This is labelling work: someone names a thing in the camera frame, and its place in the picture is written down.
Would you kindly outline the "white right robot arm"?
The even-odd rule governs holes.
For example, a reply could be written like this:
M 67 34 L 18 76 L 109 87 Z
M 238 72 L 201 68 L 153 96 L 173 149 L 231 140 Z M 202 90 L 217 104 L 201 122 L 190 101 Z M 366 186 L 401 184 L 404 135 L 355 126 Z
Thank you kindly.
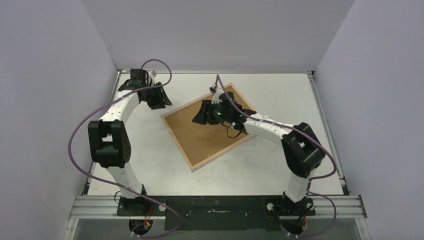
M 319 141 L 314 131 L 307 123 L 283 125 L 268 120 L 252 109 L 243 108 L 231 91 L 220 94 L 217 101 L 203 100 L 192 122 L 200 125 L 228 123 L 230 128 L 241 133 L 281 145 L 286 165 L 291 171 L 289 184 L 283 193 L 282 207 L 290 215 L 302 209 L 309 182 L 325 157 L 318 147 Z

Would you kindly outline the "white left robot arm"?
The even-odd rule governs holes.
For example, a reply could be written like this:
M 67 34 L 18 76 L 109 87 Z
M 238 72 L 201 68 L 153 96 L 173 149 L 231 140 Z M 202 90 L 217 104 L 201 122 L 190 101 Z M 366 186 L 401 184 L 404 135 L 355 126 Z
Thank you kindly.
M 129 208 L 139 216 L 149 210 L 149 201 L 142 197 L 144 185 L 130 164 L 132 148 L 126 122 L 142 102 L 152 110 L 172 106 L 156 75 L 155 70 L 131 69 L 129 79 L 119 86 L 106 113 L 87 125 L 92 161 L 111 174 L 122 197 L 131 200 Z

